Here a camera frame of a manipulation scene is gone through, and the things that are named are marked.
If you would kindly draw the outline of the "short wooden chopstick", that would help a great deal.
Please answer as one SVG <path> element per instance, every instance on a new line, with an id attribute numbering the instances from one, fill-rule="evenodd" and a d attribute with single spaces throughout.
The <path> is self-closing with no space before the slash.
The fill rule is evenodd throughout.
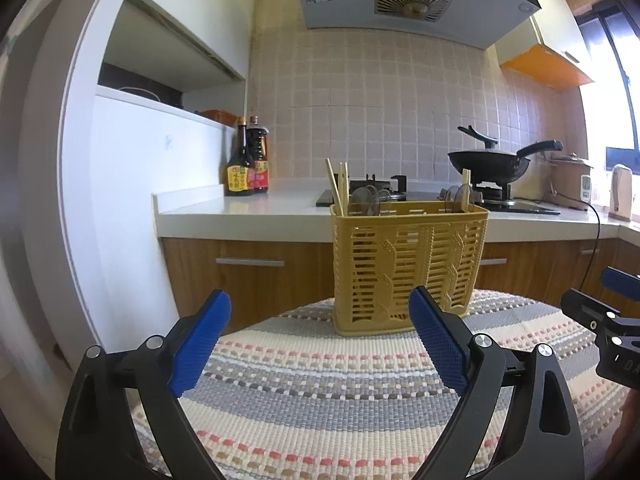
<path id="1" fill-rule="evenodd" d="M 463 212 L 467 212 L 469 209 L 471 191 L 471 171 L 463 169 L 462 185 L 460 186 L 460 208 Z"/>

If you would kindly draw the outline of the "beige electric kettle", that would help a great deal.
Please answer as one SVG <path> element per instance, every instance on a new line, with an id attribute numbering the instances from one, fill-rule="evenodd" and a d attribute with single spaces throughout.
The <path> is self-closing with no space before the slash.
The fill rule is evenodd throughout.
<path id="1" fill-rule="evenodd" d="M 612 170 L 610 208 L 612 218 L 630 221 L 632 218 L 632 171 L 625 165 L 616 164 Z"/>

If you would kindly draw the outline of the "rice cooker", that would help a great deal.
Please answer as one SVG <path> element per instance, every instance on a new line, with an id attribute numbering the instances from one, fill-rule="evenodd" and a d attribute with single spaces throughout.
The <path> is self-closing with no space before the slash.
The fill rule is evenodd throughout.
<path id="1" fill-rule="evenodd" d="M 588 160 L 575 154 L 550 159 L 550 194 L 552 204 L 587 211 L 591 203 L 591 169 Z"/>

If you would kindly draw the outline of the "black wok pan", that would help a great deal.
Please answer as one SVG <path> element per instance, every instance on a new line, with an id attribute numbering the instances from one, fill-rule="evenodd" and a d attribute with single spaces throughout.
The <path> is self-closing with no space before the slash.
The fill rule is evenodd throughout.
<path id="1" fill-rule="evenodd" d="M 559 152 L 564 148 L 558 140 L 544 140 L 527 145 L 515 153 L 498 150 L 473 150 L 451 152 L 449 160 L 457 172 L 469 170 L 472 185 L 495 183 L 507 185 L 526 173 L 529 156 L 542 152 Z"/>

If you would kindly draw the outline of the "striped woven table mat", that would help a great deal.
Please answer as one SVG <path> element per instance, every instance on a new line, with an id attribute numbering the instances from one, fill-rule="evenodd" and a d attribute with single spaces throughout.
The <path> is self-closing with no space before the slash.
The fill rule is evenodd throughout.
<path id="1" fill-rule="evenodd" d="M 407 479 L 459 398 L 416 332 L 342 337 L 322 300 L 221 337 L 180 400 L 230 479 Z M 548 344 L 573 399 L 588 476 L 620 424 L 625 387 L 598 376 L 592 333 L 543 302 L 476 290 L 465 319 L 503 346 Z"/>

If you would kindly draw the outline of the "yellow plastic utensil basket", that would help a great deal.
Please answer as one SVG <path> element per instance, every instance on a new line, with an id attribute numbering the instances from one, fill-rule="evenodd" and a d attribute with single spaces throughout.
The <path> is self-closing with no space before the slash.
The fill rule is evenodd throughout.
<path id="1" fill-rule="evenodd" d="M 341 336 L 412 329 L 410 292 L 427 289 L 444 311 L 468 313 L 482 258 L 489 211 L 450 212 L 443 202 L 389 202 L 377 216 L 342 216 L 333 229 L 333 325 Z"/>

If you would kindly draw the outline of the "orange upper cabinet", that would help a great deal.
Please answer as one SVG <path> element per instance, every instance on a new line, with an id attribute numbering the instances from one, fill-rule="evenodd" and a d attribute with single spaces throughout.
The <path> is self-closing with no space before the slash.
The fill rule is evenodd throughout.
<path id="1" fill-rule="evenodd" d="M 556 91 L 590 84 L 589 52 L 566 0 L 538 2 L 539 11 L 495 43 L 499 65 Z"/>

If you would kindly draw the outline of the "black gas stove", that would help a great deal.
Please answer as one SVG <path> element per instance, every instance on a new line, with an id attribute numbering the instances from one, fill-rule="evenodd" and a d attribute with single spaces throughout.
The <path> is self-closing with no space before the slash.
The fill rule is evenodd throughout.
<path id="1" fill-rule="evenodd" d="M 387 202 L 442 202 L 444 204 L 444 192 L 448 188 L 442 188 L 438 192 L 409 191 L 408 179 L 403 174 L 393 176 L 390 180 L 378 180 L 374 174 L 362 180 L 349 181 L 349 197 L 356 188 L 373 185 L 379 190 L 386 188 L 392 194 L 392 199 Z M 329 207 L 334 204 L 331 189 L 324 191 L 316 201 L 317 207 Z M 471 205 L 483 207 L 495 212 L 513 212 L 514 214 L 542 214 L 543 216 L 558 216 L 559 209 L 536 205 L 530 200 L 514 198 L 511 193 L 511 185 L 472 186 Z"/>

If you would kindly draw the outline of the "wooden chopstick in basket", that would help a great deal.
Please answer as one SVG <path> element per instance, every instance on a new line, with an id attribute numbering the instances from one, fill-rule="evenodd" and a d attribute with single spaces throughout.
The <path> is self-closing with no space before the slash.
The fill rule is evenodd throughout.
<path id="1" fill-rule="evenodd" d="M 334 205 L 335 205 L 335 208 L 337 210 L 337 213 L 340 216 L 344 216 L 344 210 L 343 210 L 343 204 L 342 204 L 342 198 L 341 198 L 340 190 L 338 189 L 338 186 L 337 186 L 337 180 L 335 179 L 335 174 L 334 174 L 334 171 L 333 171 L 332 162 L 328 158 L 326 159 L 326 172 L 328 173 L 328 178 L 329 178 L 330 185 L 331 185 L 333 201 L 334 201 Z"/>

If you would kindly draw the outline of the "dark soy sauce bottle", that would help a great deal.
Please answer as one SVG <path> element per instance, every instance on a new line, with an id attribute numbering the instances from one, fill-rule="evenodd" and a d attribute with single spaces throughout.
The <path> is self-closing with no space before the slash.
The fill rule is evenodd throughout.
<path id="1" fill-rule="evenodd" d="M 227 164 L 227 194 L 247 196 L 254 193 L 255 163 L 248 151 L 246 119 L 238 119 L 235 149 Z"/>

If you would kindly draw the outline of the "red label sauce bottle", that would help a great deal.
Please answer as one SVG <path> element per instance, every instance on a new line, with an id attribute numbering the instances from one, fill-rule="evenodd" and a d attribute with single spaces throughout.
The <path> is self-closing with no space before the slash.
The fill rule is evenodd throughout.
<path id="1" fill-rule="evenodd" d="M 267 193 L 269 190 L 269 160 L 267 148 L 268 130 L 259 123 L 257 115 L 250 116 L 246 129 L 248 150 L 254 159 L 254 190 Z"/>

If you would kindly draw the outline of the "window frame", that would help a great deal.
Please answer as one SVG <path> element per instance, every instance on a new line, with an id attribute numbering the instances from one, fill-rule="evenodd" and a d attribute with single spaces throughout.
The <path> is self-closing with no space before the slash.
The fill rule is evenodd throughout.
<path id="1" fill-rule="evenodd" d="M 593 82 L 580 88 L 589 158 L 598 169 L 616 165 L 639 173 L 639 36 L 612 0 L 577 19 Z"/>

